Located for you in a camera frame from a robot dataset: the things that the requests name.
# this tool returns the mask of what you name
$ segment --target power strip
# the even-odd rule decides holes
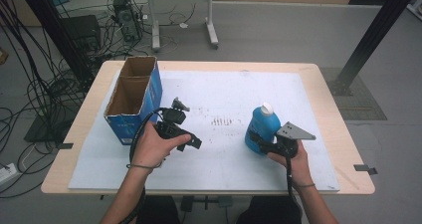
[[[14,163],[10,163],[7,166],[9,167],[9,169],[6,169],[6,167],[3,167],[2,169],[0,169],[0,186],[20,174],[16,170]]]

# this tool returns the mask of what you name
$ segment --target hand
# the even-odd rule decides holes
[[[143,166],[157,166],[171,149],[190,140],[190,134],[179,135],[170,139],[161,138],[151,121],[145,125],[145,130],[133,155],[132,163]]]
[[[268,153],[268,157],[287,167],[286,158],[273,152]],[[292,164],[292,180],[295,187],[304,186],[314,183],[311,178],[310,167],[308,164],[308,154],[304,149],[304,145],[298,140],[298,153],[291,159]]]

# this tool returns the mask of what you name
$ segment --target white bottle cap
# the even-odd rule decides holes
[[[268,103],[263,103],[261,106],[261,112],[264,116],[270,116],[274,113],[273,107]]]

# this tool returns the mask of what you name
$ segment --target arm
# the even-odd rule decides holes
[[[292,180],[295,189],[298,191],[305,212],[311,224],[337,223],[322,197],[313,184],[308,164],[308,154],[300,140],[298,140],[298,154],[292,158]],[[268,153],[268,156],[283,166],[287,166],[286,159],[275,153]]]
[[[154,167],[170,154],[171,149],[187,142],[189,139],[189,134],[162,139],[155,131],[152,122],[148,122],[143,136],[136,145],[131,164]],[[102,223],[119,223],[133,210],[140,198],[146,178],[152,170],[152,168],[131,167],[127,171],[114,201],[103,217]]]

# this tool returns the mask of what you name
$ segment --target cardboard box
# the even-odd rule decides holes
[[[105,120],[123,145],[130,145],[145,117],[158,109],[162,85],[155,57],[127,58],[105,109]]]

